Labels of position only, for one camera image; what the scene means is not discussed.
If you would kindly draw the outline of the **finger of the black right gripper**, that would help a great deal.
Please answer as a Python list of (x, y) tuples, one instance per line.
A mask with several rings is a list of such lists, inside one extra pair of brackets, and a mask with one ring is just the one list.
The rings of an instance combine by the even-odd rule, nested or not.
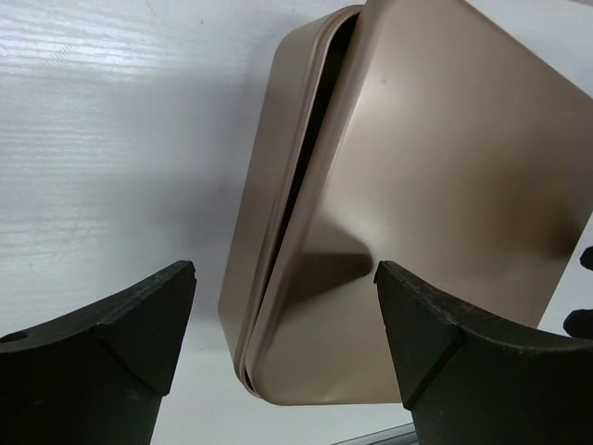
[(580, 256), (580, 264), (587, 270), (593, 271), (593, 247), (587, 247)]
[(593, 310), (572, 311), (564, 320), (562, 327), (570, 337), (593, 340)]

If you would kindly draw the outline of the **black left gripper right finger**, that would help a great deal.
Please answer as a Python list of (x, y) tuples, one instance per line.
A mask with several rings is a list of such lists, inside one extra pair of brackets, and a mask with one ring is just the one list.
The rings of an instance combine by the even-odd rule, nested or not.
[(484, 311), (392, 261), (374, 282), (422, 444), (588, 444), (592, 344)]

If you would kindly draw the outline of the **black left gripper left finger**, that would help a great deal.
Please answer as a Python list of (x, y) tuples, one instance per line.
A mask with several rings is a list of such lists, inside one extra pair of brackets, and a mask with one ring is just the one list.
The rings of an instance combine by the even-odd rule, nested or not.
[(4, 444), (148, 444), (196, 290), (176, 261), (114, 295), (1, 338)]

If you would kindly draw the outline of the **gold tin lid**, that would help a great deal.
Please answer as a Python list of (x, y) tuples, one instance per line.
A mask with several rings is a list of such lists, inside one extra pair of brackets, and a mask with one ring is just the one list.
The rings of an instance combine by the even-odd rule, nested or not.
[(592, 211), (592, 99), (467, 2), (370, 1), (297, 177), (247, 380), (398, 402), (377, 265), (537, 326)]

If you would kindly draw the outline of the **gold square tin box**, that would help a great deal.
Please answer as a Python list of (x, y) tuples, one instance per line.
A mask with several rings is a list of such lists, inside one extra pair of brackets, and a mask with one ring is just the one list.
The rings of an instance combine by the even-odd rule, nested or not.
[(335, 84), (360, 10), (346, 6), (289, 32), (273, 57), (219, 300), (233, 368), (246, 388), (246, 348), (311, 115), (321, 89)]

